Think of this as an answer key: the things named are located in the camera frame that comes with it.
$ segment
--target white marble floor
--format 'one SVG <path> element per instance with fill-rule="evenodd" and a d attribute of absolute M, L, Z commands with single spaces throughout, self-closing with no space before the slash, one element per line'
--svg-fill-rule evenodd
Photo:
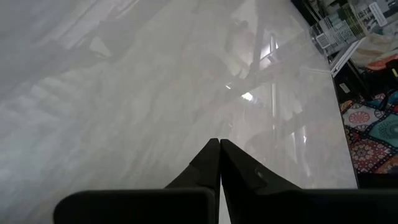
<path fill-rule="evenodd" d="M 300 187 L 356 188 L 328 65 L 288 0 L 0 6 L 1 223 L 51 223 L 79 190 L 162 188 L 209 138 Z"/>

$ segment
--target colorful patterned rug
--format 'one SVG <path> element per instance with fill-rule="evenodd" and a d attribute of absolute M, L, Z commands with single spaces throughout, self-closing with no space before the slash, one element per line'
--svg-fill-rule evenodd
<path fill-rule="evenodd" d="M 347 101 L 341 105 L 348 145 L 358 174 L 398 174 L 398 93 L 384 111 L 376 100 Z"/>

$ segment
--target glossy tile floor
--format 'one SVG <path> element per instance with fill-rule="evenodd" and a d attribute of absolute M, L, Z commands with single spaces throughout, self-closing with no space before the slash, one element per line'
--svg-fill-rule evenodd
<path fill-rule="evenodd" d="M 326 60 L 288 0 L 5 0 L 0 222 L 162 188 L 228 138 L 303 188 L 356 188 Z M 221 204 L 220 223 L 228 223 Z"/>

